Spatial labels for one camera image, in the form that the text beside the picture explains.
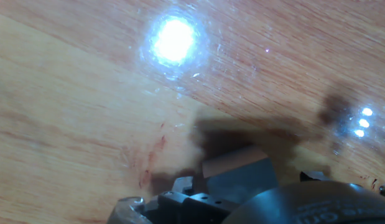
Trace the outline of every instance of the wooden surface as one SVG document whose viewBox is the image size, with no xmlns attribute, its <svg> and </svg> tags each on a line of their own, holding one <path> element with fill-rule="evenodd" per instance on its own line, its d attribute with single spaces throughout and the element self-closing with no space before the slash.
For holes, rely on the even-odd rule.
<svg viewBox="0 0 385 224">
<path fill-rule="evenodd" d="M 173 8 L 204 44 L 169 78 Z M 105 223 L 249 143 L 282 185 L 385 184 L 385 1 L 0 0 L 0 223 Z"/>
</svg>

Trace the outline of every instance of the red scratch mark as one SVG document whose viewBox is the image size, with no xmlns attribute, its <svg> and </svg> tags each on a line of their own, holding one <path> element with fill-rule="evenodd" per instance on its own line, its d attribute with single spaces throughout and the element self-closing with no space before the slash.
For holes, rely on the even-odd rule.
<svg viewBox="0 0 385 224">
<path fill-rule="evenodd" d="M 165 147 L 166 143 L 166 137 L 162 136 L 162 139 L 154 145 L 154 151 L 163 151 L 163 148 Z"/>
</svg>

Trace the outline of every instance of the red stain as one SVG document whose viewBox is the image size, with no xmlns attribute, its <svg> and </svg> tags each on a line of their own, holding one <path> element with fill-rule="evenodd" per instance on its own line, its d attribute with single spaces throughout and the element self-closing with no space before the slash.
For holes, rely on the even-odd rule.
<svg viewBox="0 0 385 224">
<path fill-rule="evenodd" d="M 151 172 L 149 172 L 149 170 L 145 170 L 140 180 L 140 188 L 147 185 L 151 181 L 151 177 L 152 177 Z"/>
<path fill-rule="evenodd" d="M 106 220 L 94 220 L 94 219 L 87 219 L 87 218 L 77 218 L 77 220 L 80 223 L 106 223 Z"/>
<path fill-rule="evenodd" d="M 158 140 L 154 147 L 152 148 L 152 151 L 148 155 L 148 166 L 147 169 L 144 171 L 144 173 L 141 174 L 139 186 L 140 189 L 145 187 L 149 182 L 151 181 L 152 174 L 150 170 L 155 166 L 157 160 L 158 160 L 158 152 L 162 152 L 165 145 L 167 143 L 166 136 L 162 136 L 160 140 Z"/>
</svg>

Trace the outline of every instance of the wood grain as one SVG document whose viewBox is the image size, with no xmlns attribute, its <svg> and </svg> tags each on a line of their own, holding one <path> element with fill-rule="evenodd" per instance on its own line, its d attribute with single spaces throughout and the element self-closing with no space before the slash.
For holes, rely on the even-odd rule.
<svg viewBox="0 0 385 224">
<path fill-rule="evenodd" d="M 209 41 L 169 80 L 141 49 L 175 7 Z M 281 184 L 385 184 L 385 1 L 0 1 L 0 223 L 105 223 L 251 143 Z"/>
</svg>

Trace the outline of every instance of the scratch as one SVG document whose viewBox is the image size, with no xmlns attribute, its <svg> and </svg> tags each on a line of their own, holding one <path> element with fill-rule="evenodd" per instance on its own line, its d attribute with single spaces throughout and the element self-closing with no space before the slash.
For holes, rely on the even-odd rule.
<svg viewBox="0 0 385 224">
<path fill-rule="evenodd" d="M 221 47 L 221 44 L 218 44 L 218 47 L 217 47 L 217 55 L 218 55 L 218 51 L 220 50 L 220 47 Z"/>
</svg>

